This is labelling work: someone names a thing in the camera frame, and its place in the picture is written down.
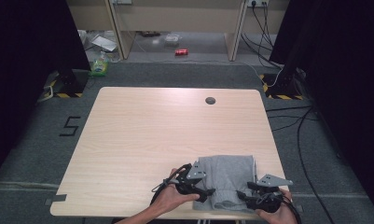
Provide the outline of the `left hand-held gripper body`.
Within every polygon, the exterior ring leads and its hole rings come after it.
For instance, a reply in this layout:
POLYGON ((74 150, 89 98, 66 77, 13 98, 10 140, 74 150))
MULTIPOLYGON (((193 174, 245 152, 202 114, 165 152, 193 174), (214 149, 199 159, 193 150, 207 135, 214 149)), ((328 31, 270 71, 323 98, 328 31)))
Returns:
POLYGON ((197 185, 206 177, 198 161, 188 163, 180 167, 176 172, 175 186, 180 194, 199 194, 206 189, 200 189, 197 185))

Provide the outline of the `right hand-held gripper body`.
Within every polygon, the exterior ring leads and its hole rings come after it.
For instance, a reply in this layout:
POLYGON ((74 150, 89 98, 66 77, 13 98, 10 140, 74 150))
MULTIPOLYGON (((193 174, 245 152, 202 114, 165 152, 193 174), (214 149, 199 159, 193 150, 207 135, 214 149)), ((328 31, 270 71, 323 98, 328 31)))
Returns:
POLYGON ((291 185, 293 185, 292 180, 269 174, 264 175, 256 182, 247 183, 247 187, 252 191, 252 195, 249 196, 250 200, 256 200, 256 209, 268 213, 276 212, 284 202, 284 195, 281 193, 280 187, 291 185))

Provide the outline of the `grey shorts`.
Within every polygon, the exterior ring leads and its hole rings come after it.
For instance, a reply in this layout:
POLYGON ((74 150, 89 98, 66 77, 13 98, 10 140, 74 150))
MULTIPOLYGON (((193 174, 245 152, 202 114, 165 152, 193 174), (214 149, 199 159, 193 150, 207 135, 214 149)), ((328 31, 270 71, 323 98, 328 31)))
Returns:
POLYGON ((197 187, 215 189, 215 192, 204 203, 194 202, 194 210, 251 212, 246 202, 238 197, 237 192, 251 194, 247 183, 254 182, 256 174, 256 162, 252 155, 200 157, 199 164, 206 177, 197 184, 197 187))

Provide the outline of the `person's left hand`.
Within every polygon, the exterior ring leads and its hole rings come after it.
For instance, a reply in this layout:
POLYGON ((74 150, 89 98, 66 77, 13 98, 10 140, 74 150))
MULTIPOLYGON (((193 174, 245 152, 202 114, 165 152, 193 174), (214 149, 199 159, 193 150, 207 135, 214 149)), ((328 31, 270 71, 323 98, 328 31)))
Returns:
POLYGON ((167 185, 150 204, 149 211, 154 217, 173 211, 179 205, 187 202, 197 201, 199 194, 180 194, 174 184, 167 185))

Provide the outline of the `person's right hand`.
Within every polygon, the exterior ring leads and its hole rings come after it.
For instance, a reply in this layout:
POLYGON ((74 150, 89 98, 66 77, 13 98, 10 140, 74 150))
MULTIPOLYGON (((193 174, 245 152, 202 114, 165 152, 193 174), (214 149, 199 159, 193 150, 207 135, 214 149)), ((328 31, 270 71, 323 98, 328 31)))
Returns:
POLYGON ((264 210, 257 209, 256 214, 269 224, 298 224, 294 213, 284 203, 281 204, 280 208, 275 213, 268 213, 264 210))

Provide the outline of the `black stand base hazard tape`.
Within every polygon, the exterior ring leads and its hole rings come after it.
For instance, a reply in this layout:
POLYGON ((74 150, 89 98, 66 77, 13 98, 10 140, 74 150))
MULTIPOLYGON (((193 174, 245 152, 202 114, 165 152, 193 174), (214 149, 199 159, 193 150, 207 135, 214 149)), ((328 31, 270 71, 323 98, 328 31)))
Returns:
POLYGON ((282 71, 259 76, 267 98, 281 100, 302 100, 300 88, 293 76, 283 76, 282 71))
POLYGON ((48 77, 48 83, 44 86, 47 96, 59 98, 80 98, 89 79, 86 70, 72 69, 62 74, 53 72, 48 77))

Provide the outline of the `grey tape strip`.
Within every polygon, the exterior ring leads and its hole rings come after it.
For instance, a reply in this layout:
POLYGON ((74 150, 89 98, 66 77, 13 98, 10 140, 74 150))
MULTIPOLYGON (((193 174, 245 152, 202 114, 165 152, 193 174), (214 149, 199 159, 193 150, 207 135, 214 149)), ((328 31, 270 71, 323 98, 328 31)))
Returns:
POLYGON ((66 197, 66 194, 54 195, 52 198, 46 199, 44 205, 51 206, 54 202, 64 202, 66 200, 66 197))

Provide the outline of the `black curtain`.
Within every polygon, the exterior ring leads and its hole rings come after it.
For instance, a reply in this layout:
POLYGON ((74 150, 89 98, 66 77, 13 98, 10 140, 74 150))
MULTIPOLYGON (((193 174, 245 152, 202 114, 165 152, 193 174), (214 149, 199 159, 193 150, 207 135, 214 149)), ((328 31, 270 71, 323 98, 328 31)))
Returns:
POLYGON ((0 0, 0 167, 48 75, 89 68, 66 0, 0 0))
POLYGON ((289 0, 271 59, 313 99, 374 204, 374 0, 289 0))

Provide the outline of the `clear plastic container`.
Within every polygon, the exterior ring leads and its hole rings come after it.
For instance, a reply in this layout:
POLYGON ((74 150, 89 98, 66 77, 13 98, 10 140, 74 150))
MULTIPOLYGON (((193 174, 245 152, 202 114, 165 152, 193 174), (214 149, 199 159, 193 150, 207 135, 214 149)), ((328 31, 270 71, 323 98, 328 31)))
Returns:
POLYGON ((177 34, 167 34, 164 38, 165 47, 177 47, 182 37, 177 34))

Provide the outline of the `green packet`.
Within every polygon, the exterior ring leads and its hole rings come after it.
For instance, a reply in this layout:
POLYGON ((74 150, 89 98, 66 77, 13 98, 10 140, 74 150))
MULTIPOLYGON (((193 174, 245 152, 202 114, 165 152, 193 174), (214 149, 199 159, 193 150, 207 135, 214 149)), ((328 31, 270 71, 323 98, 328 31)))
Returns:
POLYGON ((104 77, 108 70, 108 58, 104 51, 101 52, 100 57, 93 60, 90 67, 90 75, 92 77, 104 77))

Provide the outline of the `white paper sheet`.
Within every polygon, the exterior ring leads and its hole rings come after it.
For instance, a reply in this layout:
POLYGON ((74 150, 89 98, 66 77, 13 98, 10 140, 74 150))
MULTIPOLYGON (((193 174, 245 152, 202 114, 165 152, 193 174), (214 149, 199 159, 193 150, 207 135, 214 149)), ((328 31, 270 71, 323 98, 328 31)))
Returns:
POLYGON ((93 45, 96 45, 98 47, 101 47, 102 49, 105 49, 107 51, 114 51, 116 48, 117 48, 117 43, 110 40, 110 39, 107 39, 107 38, 104 38, 100 35, 97 35, 95 36, 92 40, 91 40, 91 43, 93 45))

